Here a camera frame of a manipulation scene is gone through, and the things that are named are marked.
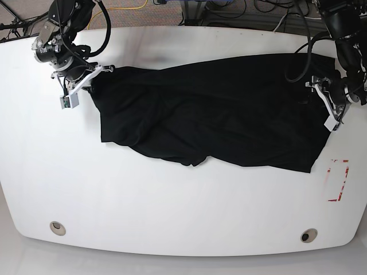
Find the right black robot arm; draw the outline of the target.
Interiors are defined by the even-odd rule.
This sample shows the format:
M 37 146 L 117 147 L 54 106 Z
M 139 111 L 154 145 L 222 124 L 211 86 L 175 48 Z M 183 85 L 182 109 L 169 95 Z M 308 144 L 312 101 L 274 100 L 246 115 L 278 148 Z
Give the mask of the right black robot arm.
M 106 20 L 106 36 L 101 47 L 92 51 L 88 45 L 76 45 L 74 40 L 92 19 L 94 7 L 98 5 Z M 79 82 L 97 69 L 96 62 L 89 58 L 101 54 L 111 37 L 111 19 L 102 1 L 53 1 L 38 37 L 32 44 L 35 59 L 48 63 L 56 71 L 56 77 L 63 78 L 61 83 L 64 96 L 69 95 L 67 85 Z

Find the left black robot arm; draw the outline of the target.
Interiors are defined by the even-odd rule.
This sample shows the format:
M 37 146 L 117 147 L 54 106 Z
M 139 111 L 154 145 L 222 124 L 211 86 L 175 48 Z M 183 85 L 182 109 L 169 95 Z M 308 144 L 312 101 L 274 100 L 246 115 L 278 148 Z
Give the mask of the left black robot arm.
M 366 25 L 360 14 L 366 4 L 360 1 L 314 1 L 330 38 L 335 42 L 339 64 L 345 77 L 312 76 L 306 85 L 316 91 L 329 113 L 330 130 L 342 123 L 353 103 L 366 104 Z

